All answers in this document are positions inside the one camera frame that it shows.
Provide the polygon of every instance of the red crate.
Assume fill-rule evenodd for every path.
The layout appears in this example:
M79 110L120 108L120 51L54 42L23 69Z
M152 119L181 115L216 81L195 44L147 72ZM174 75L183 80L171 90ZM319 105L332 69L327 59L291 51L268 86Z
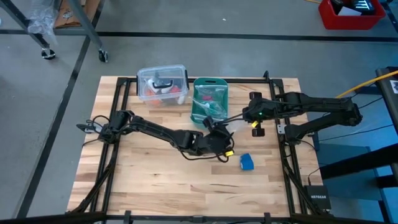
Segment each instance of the red crate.
M323 25L334 30L368 30L372 28L386 13L379 0L371 0L376 14L373 16L337 16L330 0L323 0L319 5Z

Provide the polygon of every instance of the gray floor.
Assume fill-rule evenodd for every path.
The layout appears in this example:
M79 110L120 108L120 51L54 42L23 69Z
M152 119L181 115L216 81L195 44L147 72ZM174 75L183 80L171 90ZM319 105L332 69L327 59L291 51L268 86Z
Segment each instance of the gray floor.
M397 36L386 17L369 31L325 30L317 7L315 3L300 0L106 1L97 30ZM3 20L0 29L17 28L2 10L0 18ZM48 62L39 57L40 48L28 36L0 35L0 102L3 105L0 119L5 124L0 126L5 155L0 157L0 178L7 180L0 185L0 219L14 215L83 39L58 36L59 45L53 47L58 59ZM104 37L102 40L109 50L110 62L99 62L97 49L90 45L30 216L65 211L84 140L84 134L75 125L90 117L103 75L135 75L140 68L176 63L184 64L189 75L204 77L261 77L264 70L268 70L272 77L299 78L302 91L309 95L334 97L373 78L375 69L398 62L398 44L158 37ZM372 99L372 96L356 97L359 105ZM328 129L320 133L320 138L391 122L381 101L363 113L365 119L360 126ZM394 132L387 129L365 136L328 143L368 145L377 149L383 145L375 145L375 138L382 138L379 142L384 145L398 140ZM338 199L333 202L340 216L375 219L368 213L347 213L344 209L357 203ZM373 209L371 202L360 203L356 209L363 211L363 205Z

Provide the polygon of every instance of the wooden tabletop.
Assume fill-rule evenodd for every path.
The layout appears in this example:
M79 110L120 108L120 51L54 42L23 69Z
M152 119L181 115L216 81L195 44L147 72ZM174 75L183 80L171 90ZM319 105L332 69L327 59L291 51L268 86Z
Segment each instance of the wooden tabletop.
M118 77L102 77L91 118L109 116ZM296 78L284 78L285 92L300 91ZM229 115L241 113L249 103L249 92L260 91L270 98L267 84L229 84ZM170 129L197 130L190 120L192 101L184 105L158 109L148 108L136 96L132 83L127 110ZM291 118L293 124L307 122L307 116ZM234 135L235 155L224 164L217 159L187 161L169 143L142 133L131 133L120 140L119 154L109 200L108 214L123 215L131 210L135 215L207 215L230 217L288 217L286 190L280 163L275 121L264 121L266 136L251 136L250 125ZM96 139L87 134L85 141ZM84 199L94 185L103 143L87 144L81 152L76 179L68 210ZM308 144L296 146L303 184L318 168L317 156ZM242 171L239 156L250 153L253 171ZM319 171L311 175L312 184L322 184ZM296 211L299 212L297 191L292 184ZM101 210L104 187L99 195Z

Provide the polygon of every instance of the cart leg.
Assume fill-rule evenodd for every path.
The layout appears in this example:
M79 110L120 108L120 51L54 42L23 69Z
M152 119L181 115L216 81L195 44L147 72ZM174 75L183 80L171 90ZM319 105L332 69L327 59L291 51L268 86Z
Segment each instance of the cart leg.
M90 20L87 18L83 8L81 7L79 0L69 0L69 6L73 11L73 15L76 16L84 28L86 34L94 44L98 46L99 60L102 62L108 62L108 53L105 51L102 41L95 31L94 26L91 24Z
M0 7L3 8L23 30L30 35L42 48L42 58L51 60L55 58L55 52L50 49L50 44L44 40L42 34L32 34L27 31L29 20L21 13L21 11L11 2L11 0L0 0Z

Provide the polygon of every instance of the black metal frame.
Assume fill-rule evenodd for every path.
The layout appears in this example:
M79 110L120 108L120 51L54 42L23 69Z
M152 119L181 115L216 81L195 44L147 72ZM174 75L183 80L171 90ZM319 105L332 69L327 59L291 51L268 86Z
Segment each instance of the black metal frame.
M191 83L195 79L189 78L188 81ZM268 72L264 74L264 78L226 78L228 83L263 83L268 84L271 91L272 100L276 99L276 94L284 93L284 84L282 79L270 79ZM116 82L116 89L114 92L113 102L111 106L110 117L116 112L118 106L119 96L124 86L123 99L121 103L121 110L125 110L127 106L127 99L129 96L129 90L132 82L136 82L137 78L118 78ZM284 119L285 124L290 124L290 119ZM280 124L279 119L275 119L275 126ZM291 222L291 223L382 223L372 222L366 220L355 220L348 218L336 218L325 213L320 212L316 205L314 205L310 197L306 194L305 189L301 182L301 176L299 171L299 163L297 160L297 154L294 146L289 146L291 153L291 160L293 169L289 166L285 151L285 136L284 134L278 135L279 150L281 155L282 172L284 173L285 189L287 194L287 203L289 208L290 217L271 217L270 213L264 213L263 217L206 217L206 216L163 216L163 215L131 215L131 211L126 211L124 215L107 215L109 198L111 195L111 187L113 183L114 168L116 165L116 159L119 151L119 141L113 144L113 151L109 164L105 168L106 157L108 155L109 144L104 143L101 158L98 166L98 173L96 177L96 184L88 194L87 198L83 201L84 205L79 206L71 212L67 212L64 215L51 215L44 217L31 217L31 218L17 218L13 220L0 220L0 224L5 223L90 223L102 221L103 224L107 220L123 220L123 223L130 224L134 220L161 220L161 221L186 221L193 223L204 223L204 222L261 222L271 224L271 222ZM104 200L101 207L101 211L97 212L96 207L98 203L99 189L103 182L107 179ZM298 191L298 199L300 203L301 214L295 212L294 199L292 193L292 186L290 181L294 183ZM90 205L89 212L85 212L88 204ZM311 210L312 215L307 214L307 207Z

